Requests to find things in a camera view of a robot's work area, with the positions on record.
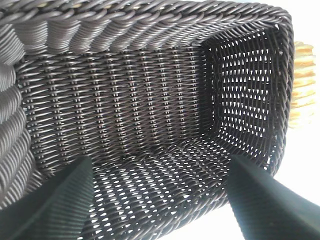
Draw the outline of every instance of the black wicker basket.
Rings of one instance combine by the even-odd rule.
[[[278,170],[293,49],[266,4],[1,1],[0,209],[78,156],[79,239],[156,239],[224,205],[230,154]]]

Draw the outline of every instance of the woven plastic basket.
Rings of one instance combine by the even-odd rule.
[[[278,170],[293,49],[265,4],[1,1],[0,208],[83,155],[79,239],[156,239],[224,205],[230,154]]]

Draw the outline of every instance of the white background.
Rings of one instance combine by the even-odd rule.
[[[319,66],[320,11],[317,1],[312,0],[264,0],[262,3],[282,7],[292,16],[294,40],[314,46],[313,54]],[[303,129],[289,129],[285,156],[275,176],[279,182],[320,205],[320,139],[318,117],[311,125]],[[230,205],[216,209],[198,220],[173,231],[160,240],[243,240],[241,230],[233,215]]]

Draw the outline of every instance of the wicker basket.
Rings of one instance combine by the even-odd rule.
[[[231,154],[278,170],[293,52],[265,4],[1,1],[0,208],[83,155],[79,239],[156,239],[224,205]]]

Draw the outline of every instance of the black pointed object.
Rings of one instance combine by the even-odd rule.
[[[94,195],[92,162],[79,157],[0,211],[1,240],[76,240]]]
[[[320,207],[243,156],[231,157],[227,194],[246,240],[320,240]]]

